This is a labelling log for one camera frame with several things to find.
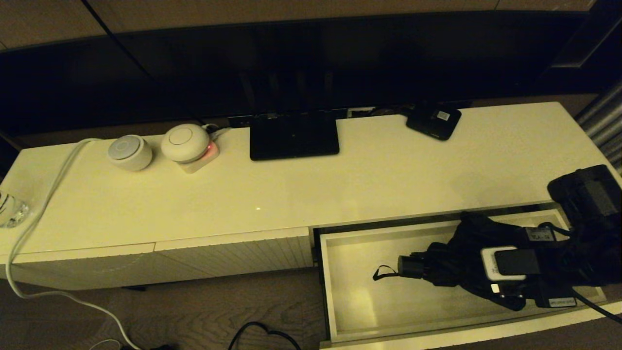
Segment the black umbrella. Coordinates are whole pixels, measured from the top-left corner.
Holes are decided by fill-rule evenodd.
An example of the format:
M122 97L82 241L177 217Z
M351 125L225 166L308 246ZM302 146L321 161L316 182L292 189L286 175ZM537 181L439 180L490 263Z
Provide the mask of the black umbrella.
M526 242L526 230L520 226L493 221L482 213L462 212L449 242L433 242L425 252L400 256L397 270L380 273L378 268L372 279L404 277L423 279L438 287L460 286L475 296L519 312L526 306L525 299L493 293L481 250L499 246L523 248Z

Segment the cream white ribbed drawer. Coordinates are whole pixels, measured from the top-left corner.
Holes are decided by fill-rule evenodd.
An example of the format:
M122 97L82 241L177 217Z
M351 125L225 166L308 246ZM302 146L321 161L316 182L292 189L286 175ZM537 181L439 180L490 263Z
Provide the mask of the cream white ribbed drawer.
M428 350L544 332L603 319L578 303L544 309L528 301L513 312L460 287L436 287L407 278L373 281L397 268L397 259L448 242L459 218L427 217L333 227L317 234L327 309L325 350Z

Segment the white TV cabinet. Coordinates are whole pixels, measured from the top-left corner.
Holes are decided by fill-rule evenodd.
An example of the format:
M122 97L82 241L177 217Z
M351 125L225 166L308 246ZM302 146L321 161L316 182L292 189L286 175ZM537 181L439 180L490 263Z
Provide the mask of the white TV cabinet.
M187 174L160 152L140 172L80 149L19 253L150 244L285 228L326 228L550 202L547 184L577 169L615 169L561 104L471 108L437 141L401 115L337 122L331 157L251 161L249 129L217 139L220 155ZM138 284L190 269L155 251Z

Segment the silver ribbed column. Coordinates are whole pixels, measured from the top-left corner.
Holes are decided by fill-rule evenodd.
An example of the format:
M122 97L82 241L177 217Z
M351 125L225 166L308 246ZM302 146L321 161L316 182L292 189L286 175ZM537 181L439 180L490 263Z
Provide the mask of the silver ribbed column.
M622 176L622 77L582 109L575 120Z

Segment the black set-top box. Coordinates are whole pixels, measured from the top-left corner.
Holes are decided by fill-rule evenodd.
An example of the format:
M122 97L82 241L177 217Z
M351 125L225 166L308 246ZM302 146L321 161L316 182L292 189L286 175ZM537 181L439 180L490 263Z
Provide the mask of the black set-top box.
M444 105L416 106L406 114L406 126L436 140L447 141L461 117L460 110Z

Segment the wide ribbed cabinet front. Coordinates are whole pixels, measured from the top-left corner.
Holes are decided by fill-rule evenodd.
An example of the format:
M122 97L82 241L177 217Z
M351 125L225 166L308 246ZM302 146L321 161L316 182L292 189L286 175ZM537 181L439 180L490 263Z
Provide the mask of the wide ribbed cabinet front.
M157 242L154 251L190 269L182 280L308 268L314 265L307 227Z

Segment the large black television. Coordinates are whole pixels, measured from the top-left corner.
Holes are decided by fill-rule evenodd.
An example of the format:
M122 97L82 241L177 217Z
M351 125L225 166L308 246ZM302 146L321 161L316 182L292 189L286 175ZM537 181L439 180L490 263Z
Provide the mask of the large black television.
M0 130L297 109L597 93L622 77L622 24L551 68L587 13L416 14L193 27L0 53Z

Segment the white power strip red light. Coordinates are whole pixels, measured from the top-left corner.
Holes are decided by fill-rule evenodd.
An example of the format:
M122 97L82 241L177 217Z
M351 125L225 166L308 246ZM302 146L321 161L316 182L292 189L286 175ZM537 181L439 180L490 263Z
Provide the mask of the white power strip red light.
M219 157L219 155L220 149L218 145L216 144L216 142L211 141L209 142L209 145L202 156L192 162L180 162L178 163L178 166L185 173L193 174L210 164L213 160Z

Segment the white round dome device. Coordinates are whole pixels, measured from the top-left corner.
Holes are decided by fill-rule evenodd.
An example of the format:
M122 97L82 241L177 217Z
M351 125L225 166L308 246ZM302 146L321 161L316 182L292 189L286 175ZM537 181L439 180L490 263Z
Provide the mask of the white round dome device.
M160 150L171 161L194 162L208 151L211 137L201 126L181 124L169 129L160 142Z

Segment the white speaker grey top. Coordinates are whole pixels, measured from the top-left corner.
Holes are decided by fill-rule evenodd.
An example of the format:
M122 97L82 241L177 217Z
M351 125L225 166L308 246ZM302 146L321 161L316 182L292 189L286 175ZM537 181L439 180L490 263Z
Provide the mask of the white speaker grey top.
M117 168L140 172L153 161L153 150L139 135L126 135L115 140L107 149L107 159Z

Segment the plain cream cabinet front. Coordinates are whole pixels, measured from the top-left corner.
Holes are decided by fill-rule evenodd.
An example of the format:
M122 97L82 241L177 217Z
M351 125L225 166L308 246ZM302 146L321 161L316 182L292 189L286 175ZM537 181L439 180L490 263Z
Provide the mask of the plain cream cabinet front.
M18 253L9 264L13 280L60 290L89 290L138 284L146 276L154 244L120 245L57 252Z

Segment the clear glass object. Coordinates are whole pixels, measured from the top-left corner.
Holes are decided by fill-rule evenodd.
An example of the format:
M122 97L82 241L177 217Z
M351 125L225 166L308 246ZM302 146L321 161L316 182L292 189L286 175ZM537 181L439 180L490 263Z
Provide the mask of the clear glass object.
M15 228L30 212L29 205L11 193L0 191L0 228Z

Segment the black television base plate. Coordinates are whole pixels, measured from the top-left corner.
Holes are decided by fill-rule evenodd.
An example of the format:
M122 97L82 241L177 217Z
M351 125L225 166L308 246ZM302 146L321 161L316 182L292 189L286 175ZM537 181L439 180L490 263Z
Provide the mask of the black television base plate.
M265 115L250 123L249 157L253 161L324 157L339 152L336 118L328 111Z

